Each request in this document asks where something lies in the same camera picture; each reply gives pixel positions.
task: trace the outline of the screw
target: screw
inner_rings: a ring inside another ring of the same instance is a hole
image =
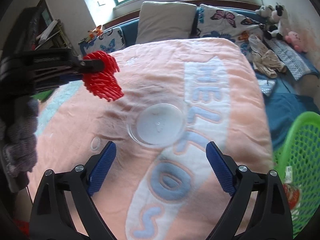
[[[246,172],[248,170],[248,168],[244,165],[240,165],[239,166],[239,170],[242,171],[242,172]]]
[[[44,172],[44,174],[45,174],[46,176],[49,176],[49,175],[52,174],[52,170],[46,170],[46,171]]]
[[[84,169],[83,165],[78,165],[75,167],[76,172],[83,171],[83,169]]]
[[[276,177],[278,175],[278,173],[274,170],[271,170],[270,175]]]

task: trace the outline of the pink plush toy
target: pink plush toy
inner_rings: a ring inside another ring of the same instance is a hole
[[[299,34],[295,32],[289,32],[288,35],[284,37],[284,39],[287,43],[292,44],[297,52],[307,52],[303,41],[300,39]]]

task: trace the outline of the gray cloth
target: gray cloth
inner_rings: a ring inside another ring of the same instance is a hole
[[[1,117],[3,120],[0,119],[0,138],[6,139],[2,154],[8,163],[7,172],[12,177],[18,176],[20,172],[31,172],[37,162],[34,133],[37,129],[38,101],[30,98],[21,107],[22,114],[13,124],[5,124],[5,116]]]
[[[308,67],[308,65],[285,41],[280,41],[277,39],[265,39],[265,42],[278,55],[280,60],[286,64],[296,81],[302,76],[311,73],[311,69]]]

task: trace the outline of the plastic container lid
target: plastic container lid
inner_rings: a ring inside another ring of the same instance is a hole
[[[129,112],[130,137],[149,148],[163,148],[179,140],[186,126],[186,103],[170,94],[142,98]]]

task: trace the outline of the pillow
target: pillow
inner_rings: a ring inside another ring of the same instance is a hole
[[[296,52],[285,41],[276,38],[265,40],[265,43],[273,50],[279,59],[286,64],[294,79],[297,81],[304,75],[314,74],[319,77],[319,71],[302,54]]]
[[[79,46],[83,56],[97,50],[111,53],[126,47],[122,29],[120,27],[105,30],[103,34],[95,37],[92,41],[80,43]]]
[[[180,2],[143,2],[136,44],[190,37],[197,6]]]
[[[201,4],[197,36],[199,38],[216,37],[230,40],[238,45],[249,62],[252,62],[248,39],[251,34],[254,34],[262,40],[261,25],[261,23],[242,14]]]

